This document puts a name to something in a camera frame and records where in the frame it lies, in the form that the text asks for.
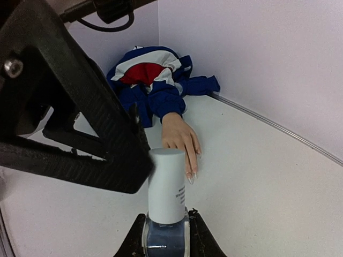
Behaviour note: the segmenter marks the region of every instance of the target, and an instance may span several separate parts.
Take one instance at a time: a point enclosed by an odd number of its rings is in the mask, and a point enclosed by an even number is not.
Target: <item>white bottle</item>
[[[185,152],[153,149],[155,171],[149,177],[149,217],[159,224],[174,224],[185,217]]]

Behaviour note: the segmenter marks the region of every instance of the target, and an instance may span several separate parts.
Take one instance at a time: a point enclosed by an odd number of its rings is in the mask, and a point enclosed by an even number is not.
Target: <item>fake hand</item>
[[[182,119],[171,112],[162,119],[162,145],[186,152],[186,176],[190,184],[197,178],[197,155],[202,153],[198,137],[194,130]]]

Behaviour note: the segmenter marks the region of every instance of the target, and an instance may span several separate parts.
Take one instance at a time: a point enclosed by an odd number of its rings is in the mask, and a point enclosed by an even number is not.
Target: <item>finger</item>
[[[192,177],[192,168],[191,168],[191,164],[189,162],[189,158],[188,158],[188,154],[187,154],[187,150],[186,147],[184,145],[184,142],[180,141],[176,143],[176,147],[179,150],[183,150],[186,154],[185,154],[185,162],[186,162],[186,173],[190,174]]]
[[[164,148],[170,148],[169,143],[168,143],[167,140],[162,140],[162,146],[163,146]]]
[[[194,130],[191,131],[191,137],[192,137],[192,140],[193,140],[194,149],[197,152],[197,154],[200,155],[202,153],[202,148],[200,146],[198,136],[196,135]]]
[[[198,161],[197,161],[197,155],[194,149],[193,145],[193,140],[191,136],[188,136],[187,138],[184,139],[185,141],[185,146],[187,150],[187,155],[189,159],[189,163],[192,168],[192,173],[197,173],[198,172]]]

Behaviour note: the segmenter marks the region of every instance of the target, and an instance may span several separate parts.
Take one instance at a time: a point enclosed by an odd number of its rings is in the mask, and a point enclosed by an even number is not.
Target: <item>blue jacket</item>
[[[107,74],[107,80],[128,110],[137,103],[143,127],[152,126],[152,116],[185,111],[184,95],[218,92],[216,78],[190,77],[190,56],[179,58],[166,47],[135,47]]]

